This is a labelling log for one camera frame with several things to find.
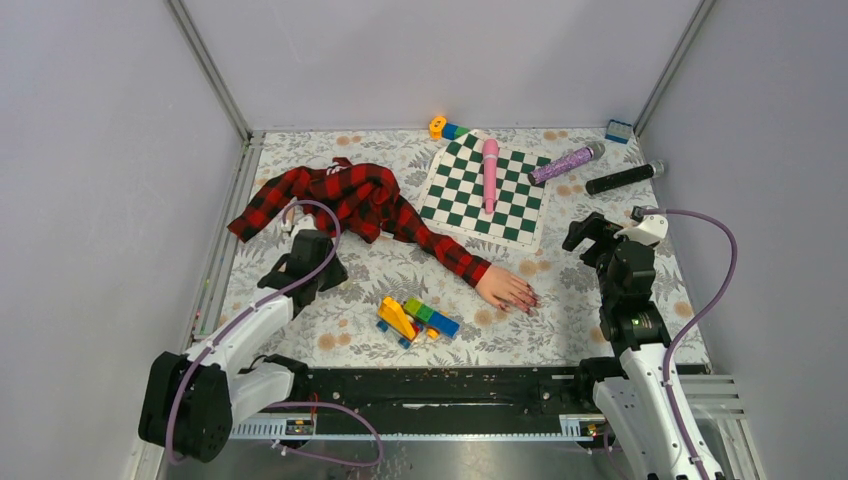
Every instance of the gray wall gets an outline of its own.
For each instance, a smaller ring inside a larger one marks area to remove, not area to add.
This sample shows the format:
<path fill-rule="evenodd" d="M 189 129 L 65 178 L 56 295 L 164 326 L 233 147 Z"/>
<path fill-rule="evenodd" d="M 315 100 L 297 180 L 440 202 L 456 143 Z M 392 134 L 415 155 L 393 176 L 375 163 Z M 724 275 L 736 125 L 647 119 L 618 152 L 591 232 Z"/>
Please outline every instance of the gray wall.
<path fill-rule="evenodd" d="M 0 478 L 119 478 L 239 141 L 161 0 L 0 7 Z"/>
<path fill-rule="evenodd" d="M 738 237 L 737 275 L 702 332 L 739 382 L 770 479 L 848 471 L 846 18 L 843 0 L 718 2 L 643 137 L 670 165 L 661 203 Z M 694 222 L 672 234 L 703 306 L 728 244 Z"/>
<path fill-rule="evenodd" d="M 634 121 L 698 1 L 186 3 L 252 127 L 334 129 Z"/>

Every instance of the green and white chessboard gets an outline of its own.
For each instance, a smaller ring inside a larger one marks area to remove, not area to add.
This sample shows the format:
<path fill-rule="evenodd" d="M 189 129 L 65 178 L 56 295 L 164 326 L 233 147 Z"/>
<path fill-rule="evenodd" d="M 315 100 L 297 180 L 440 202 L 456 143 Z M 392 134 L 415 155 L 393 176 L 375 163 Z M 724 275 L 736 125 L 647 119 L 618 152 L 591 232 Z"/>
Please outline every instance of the green and white chessboard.
<path fill-rule="evenodd" d="M 483 135 L 472 131 L 433 157 L 418 211 L 428 226 L 527 252 L 539 249 L 548 203 L 545 187 L 527 174 L 550 158 L 500 145 L 495 212 L 483 206 Z"/>

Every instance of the mannequin hand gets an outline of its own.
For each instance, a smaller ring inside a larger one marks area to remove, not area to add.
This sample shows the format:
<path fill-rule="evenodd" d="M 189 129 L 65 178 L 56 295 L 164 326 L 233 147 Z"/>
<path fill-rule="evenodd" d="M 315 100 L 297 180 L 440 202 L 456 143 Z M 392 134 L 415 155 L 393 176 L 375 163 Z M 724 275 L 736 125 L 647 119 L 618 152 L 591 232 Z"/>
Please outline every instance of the mannequin hand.
<path fill-rule="evenodd" d="M 508 270 L 491 265 L 475 287 L 484 300 L 505 312 L 510 305 L 533 315 L 531 308 L 539 306 L 539 296 L 533 287 Z"/>

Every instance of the floral tablecloth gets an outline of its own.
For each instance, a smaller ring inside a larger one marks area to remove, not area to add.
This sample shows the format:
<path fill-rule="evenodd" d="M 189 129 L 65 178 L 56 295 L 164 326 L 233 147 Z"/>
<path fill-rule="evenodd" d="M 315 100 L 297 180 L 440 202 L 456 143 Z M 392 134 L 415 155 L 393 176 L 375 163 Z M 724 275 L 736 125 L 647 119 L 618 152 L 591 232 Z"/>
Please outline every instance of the floral tablecloth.
<path fill-rule="evenodd" d="M 516 150 L 547 152 L 558 158 L 591 140 L 602 129 L 484 130 Z M 445 140 L 434 141 L 425 130 L 268 133 L 251 195 L 269 179 L 293 167 L 323 168 L 335 156 L 353 163 L 390 167 L 403 195 L 415 204 L 430 161 Z M 497 311 L 435 258 L 417 246 L 381 237 L 369 245 L 350 232 L 342 235 L 339 258 L 350 279 L 318 295 L 316 301 L 277 332 L 257 353 L 279 353 L 322 366 L 460 366 L 575 365 L 580 359 L 611 354 L 598 328 L 600 294 L 594 270 L 574 253 L 562 250 L 573 220 L 599 211 L 617 223 L 629 222 L 633 205 L 656 205 L 651 185 L 641 182 L 597 197 L 583 188 L 587 180 L 644 162 L 635 140 L 628 145 L 606 142 L 606 154 L 574 171 L 549 180 L 550 205 L 541 248 L 535 253 L 507 249 L 455 235 L 472 253 L 526 278 L 541 295 L 535 316 L 513 309 Z M 290 249 L 280 222 L 273 222 L 246 244 L 240 244 L 227 285 L 220 322 L 235 317 L 251 300 L 257 280 Z M 671 242 L 658 247 L 654 300 L 670 333 L 692 317 Z M 409 350 L 397 338 L 377 329 L 377 307 L 385 296 L 404 301 L 421 298 L 460 323 L 453 340 L 419 336 Z M 703 363 L 706 350 L 697 331 L 678 350 L 679 363 Z"/>

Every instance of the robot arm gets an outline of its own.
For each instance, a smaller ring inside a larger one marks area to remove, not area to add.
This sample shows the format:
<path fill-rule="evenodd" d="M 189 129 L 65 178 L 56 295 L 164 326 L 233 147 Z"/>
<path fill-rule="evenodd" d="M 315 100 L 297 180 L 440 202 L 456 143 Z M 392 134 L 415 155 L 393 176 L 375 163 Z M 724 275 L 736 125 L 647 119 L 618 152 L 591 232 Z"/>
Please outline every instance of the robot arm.
<path fill-rule="evenodd" d="M 150 369 L 139 421 L 139 437 L 165 446 L 168 416 L 183 375 L 207 347 L 214 347 L 199 363 L 182 397 L 174 428 L 174 450 L 202 462 L 214 459 L 224 448 L 233 425 L 268 405 L 288 399 L 296 389 L 295 374 L 306 366 L 288 359 L 272 358 L 253 370 L 243 370 L 258 348 L 284 328 L 309 305 L 319 291 L 347 280 L 347 272 L 334 257 L 312 280 L 270 301 L 263 301 L 315 270 L 332 251 L 332 239 L 309 228 L 295 232 L 291 252 L 283 255 L 254 294 L 253 317 L 224 336 L 231 320 L 218 328 L 207 342 L 177 355 L 162 353 Z"/>
<path fill-rule="evenodd" d="M 668 222 L 660 215 L 643 219 L 638 207 L 633 218 L 640 223 L 622 228 L 592 213 L 572 222 L 563 242 L 567 251 L 584 239 L 595 242 L 580 259 L 597 271 L 601 331 L 615 355 L 583 360 L 575 375 L 575 395 L 607 418 L 636 478 L 694 480 L 700 474 L 690 461 L 662 382 L 671 338 L 650 299 L 656 276 L 653 247 L 665 237 Z M 675 397 L 683 399 L 674 362 L 670 373 Z M 700 458 L 711 479 L 724 479 L 688 403 L 678 407 L 697 450 L 693 456 Z"/>

